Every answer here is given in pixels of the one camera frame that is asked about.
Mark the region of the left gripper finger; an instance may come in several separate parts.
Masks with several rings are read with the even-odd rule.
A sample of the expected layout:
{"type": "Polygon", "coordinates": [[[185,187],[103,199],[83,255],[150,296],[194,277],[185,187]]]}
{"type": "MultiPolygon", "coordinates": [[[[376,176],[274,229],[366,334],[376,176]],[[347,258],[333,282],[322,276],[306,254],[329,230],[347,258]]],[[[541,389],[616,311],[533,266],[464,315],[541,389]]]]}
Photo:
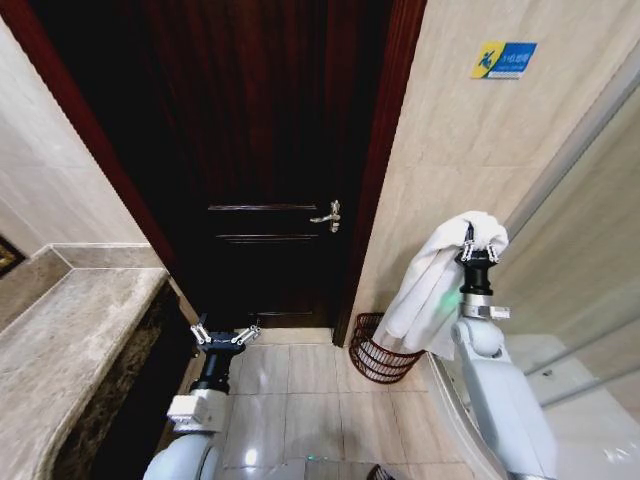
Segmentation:
{"type": "Polygon", "coordinates": [[[190,330],[198,344],[209,344],[211,342],[211,336],[205,327],[207,316],[207,313],[203,313],[199,316],[198,322],[190,326],[190,330]]]}
{"type": "Polygon", "coordinates": [[[233,337],[231,339],[231,343],[234,345],[242,346],[247,343],[253,342],[260,335],[261,328],[257,325],[251,325],[248,328],[242,330],[235,337],[233,337]]]}

